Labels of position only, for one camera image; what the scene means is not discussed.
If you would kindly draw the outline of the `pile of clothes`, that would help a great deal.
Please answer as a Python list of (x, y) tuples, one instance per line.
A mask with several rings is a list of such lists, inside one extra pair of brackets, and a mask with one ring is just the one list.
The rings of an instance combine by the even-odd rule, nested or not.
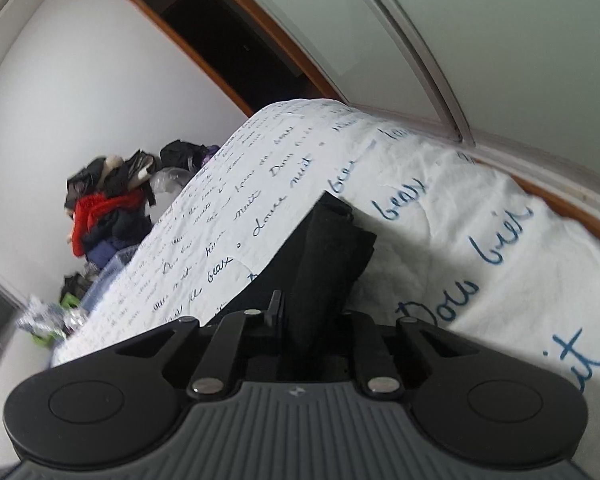
[(149, 179), (163, 168), (178, 167), (193, 176), (219, 151), (215, 144), (175, 140), (155, 155), (138, 150), (131, 157), (99, 156), (68, 177), (64, 209), (72, 221), (68, 245), (85, 270), (67, 275), (60, 292), (82, 301), (96, 278), (119, 252), (139, 245), (154, 222), (148, 209), (157, 197)]

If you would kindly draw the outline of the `white bedspread with blue script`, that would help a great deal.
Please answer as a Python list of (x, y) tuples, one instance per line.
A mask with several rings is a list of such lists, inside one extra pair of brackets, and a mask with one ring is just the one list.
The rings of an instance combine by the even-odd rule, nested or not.
[(273, 104), (248, 119), (54, 363), (183, 315), (210, 321), (324, 193), (377, 236), (352, 304), (381, 323), (420, 318), (569, 379), (588, 404), (574, 459), (600, 479), (600, 241), (506, 174), (332, 101)]

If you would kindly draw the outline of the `wooden door frame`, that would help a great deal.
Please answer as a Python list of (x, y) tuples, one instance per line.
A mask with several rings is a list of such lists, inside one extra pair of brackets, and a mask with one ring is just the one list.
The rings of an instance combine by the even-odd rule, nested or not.
[(253, 0), (130, 0), (174, 41), (244, 113), (291, 98), (336, 99), (464, 148), (511, 174), (561, 216), (581, 222), (600, 240), (600, 214), (528, 178), (487, 162), (464, 145), (404, 120), (348, 103), (299, 45)]

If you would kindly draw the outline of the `black pants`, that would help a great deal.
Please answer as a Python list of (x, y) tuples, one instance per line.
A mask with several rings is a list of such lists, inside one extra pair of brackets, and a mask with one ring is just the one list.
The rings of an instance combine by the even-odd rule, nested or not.
[(311, 368), (324, 365), (334, 358), (340, 318), (375, 242), (374, 233), (354, 224), (353, 207), (325, 192), (264, 270), (211, 323), (267, 307), (280, 292), (282, 356)]

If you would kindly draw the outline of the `white wardrobe sliding door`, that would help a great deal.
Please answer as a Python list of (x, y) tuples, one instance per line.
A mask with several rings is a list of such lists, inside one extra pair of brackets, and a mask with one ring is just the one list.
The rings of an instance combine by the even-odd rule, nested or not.
[(600, 0), (253, 0), (348, 103), (600, 214)]

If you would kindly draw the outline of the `clear plastic bag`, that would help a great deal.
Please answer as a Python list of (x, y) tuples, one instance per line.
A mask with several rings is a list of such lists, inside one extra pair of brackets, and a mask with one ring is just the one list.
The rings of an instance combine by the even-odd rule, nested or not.
[(163, 168), (153, 174), (149, 179), (149, 184), (151, 191), (154, 192), (155, 195), (178, 195), (182, 192), (182, 189), (186, 187), (192, 177), (193, 175), (188, 170), (178, 167), (169, 167)]

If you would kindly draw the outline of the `green plastic basket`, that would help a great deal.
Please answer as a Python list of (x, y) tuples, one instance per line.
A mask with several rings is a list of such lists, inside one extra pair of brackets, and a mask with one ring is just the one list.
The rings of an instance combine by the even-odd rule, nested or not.
[(36, 342), (47, 347), (67, 340), (83, 322), (84, 314), (79, 299), (71, 294), (62, 298), (59, 304), (31, 296), (22, 317), (22, 327)]

